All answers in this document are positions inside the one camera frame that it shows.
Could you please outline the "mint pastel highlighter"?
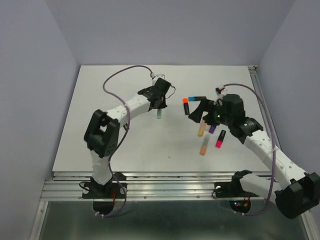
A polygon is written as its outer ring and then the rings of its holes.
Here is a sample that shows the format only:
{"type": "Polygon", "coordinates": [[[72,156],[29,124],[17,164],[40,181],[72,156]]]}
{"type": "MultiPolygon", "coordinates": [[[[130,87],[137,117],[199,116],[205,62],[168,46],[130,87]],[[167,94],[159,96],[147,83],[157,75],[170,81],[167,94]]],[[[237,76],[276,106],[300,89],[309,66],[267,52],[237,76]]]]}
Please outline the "mint pastel highlighter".
{"type": "Polygon", "coordinates": [[[162,118],[162,110],[161,109],[157,109],[156,118],[157,119],[161,119],[162,118]]]}

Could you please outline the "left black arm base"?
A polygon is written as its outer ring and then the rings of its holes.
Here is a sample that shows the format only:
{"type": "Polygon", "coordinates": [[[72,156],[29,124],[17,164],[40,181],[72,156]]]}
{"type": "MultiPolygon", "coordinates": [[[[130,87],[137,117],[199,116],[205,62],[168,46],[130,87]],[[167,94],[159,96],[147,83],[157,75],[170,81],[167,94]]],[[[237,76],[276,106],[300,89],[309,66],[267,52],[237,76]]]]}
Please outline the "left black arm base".
{"type": "Polygon", "coordinates": [[[95,215],[101,218],[115,217],[126,203],[127,177],[121,172],[116,172],[113,176],[120,181],[122,187],[114,177],[105,185],[96,183],[93,177],[90,177],[90,181],[81,181],[78,184],[82,189],[82,198],[93,200],[92,209],[95,215]]]}

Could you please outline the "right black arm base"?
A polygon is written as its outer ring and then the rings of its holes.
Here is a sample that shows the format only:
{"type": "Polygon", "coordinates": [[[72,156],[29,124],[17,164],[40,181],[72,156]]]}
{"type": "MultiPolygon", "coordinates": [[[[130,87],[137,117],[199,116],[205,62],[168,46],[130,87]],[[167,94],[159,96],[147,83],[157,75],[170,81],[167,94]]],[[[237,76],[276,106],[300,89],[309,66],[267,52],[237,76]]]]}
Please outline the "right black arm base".
{"type": "Polygon", "coordinates": [[[230,200],[230,208],[240,214],[247,214],[251,209],[251,197],[257,197],[253,192],[245,191],[241,186],[240,179],[248,176],[249,170],[236,171],[228,182],[216,182],[211,196],[214,199],[239,198],[230,200]]]}

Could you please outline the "orange highlighter black body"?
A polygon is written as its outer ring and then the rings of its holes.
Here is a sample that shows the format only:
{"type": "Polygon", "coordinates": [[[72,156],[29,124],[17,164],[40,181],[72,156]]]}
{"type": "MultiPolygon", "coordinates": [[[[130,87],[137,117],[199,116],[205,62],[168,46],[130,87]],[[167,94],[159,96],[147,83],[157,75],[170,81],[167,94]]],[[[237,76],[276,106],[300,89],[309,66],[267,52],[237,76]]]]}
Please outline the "orange highlighter black body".
{"type": "Polygon", "coordinates": [[[182,102],[183,102],[184,113],[185,113],[185,115],[188,116],[190,114],[189,99],[187,97],[183,98],[182,102]]]}

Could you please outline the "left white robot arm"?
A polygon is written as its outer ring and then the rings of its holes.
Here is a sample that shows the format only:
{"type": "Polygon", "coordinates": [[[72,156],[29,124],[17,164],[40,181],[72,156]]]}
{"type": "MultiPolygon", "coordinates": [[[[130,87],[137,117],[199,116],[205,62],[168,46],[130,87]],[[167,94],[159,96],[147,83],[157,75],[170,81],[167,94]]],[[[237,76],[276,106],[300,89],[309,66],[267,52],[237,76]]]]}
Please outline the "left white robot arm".
{"type": "Polygon", "coordinates": [[[100,197],[111,193],[109,181],[112,172],[109,162],[118,148],[120,129],[124,127],[128,131],[130,120],[153,109],[166,108],[166,94],[171,86],[171,83],[159,77],[152,82],[152,86],[141,89],[123,105],[108,111],[98,109],[92,114],[84,141],[91,154],[94,191],[100,197]]]}

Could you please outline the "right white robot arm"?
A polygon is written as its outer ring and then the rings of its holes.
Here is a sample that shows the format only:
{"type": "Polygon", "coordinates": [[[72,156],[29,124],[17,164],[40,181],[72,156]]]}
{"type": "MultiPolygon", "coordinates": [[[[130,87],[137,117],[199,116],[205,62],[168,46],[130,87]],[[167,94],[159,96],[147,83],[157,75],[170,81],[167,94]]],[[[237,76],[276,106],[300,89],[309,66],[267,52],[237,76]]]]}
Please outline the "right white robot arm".
{"type": "Polygon", "coordinates": [[[210,126],[224,125],[233,137],[251,150],[271,171],[269,180],[250,170],[237,171],[221,193],[240,197],[252,193],[272,202],[288,219],[294,219],[320,203],[320,177],[307,173],[290,160],[268,136],[261,124],[248,117],[244,103],[237,94],[226,94],[217,100],[203,99],[189,114],[196,123],[204,121],[210,126]]]}

